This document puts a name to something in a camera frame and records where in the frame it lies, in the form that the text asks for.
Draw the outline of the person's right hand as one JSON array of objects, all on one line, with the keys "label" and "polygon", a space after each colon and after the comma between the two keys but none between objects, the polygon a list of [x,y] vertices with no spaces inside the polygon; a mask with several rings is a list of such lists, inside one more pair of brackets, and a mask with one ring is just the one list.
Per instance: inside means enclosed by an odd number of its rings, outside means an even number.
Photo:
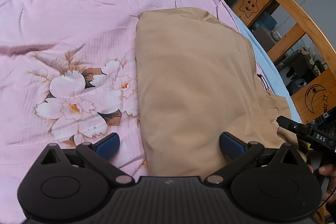
[{"label": "person's right hand", "polygon": [[317,159],[306,161],[311,173],[322,181],[322,203],[335,202],[335,165],[322,165]]}]

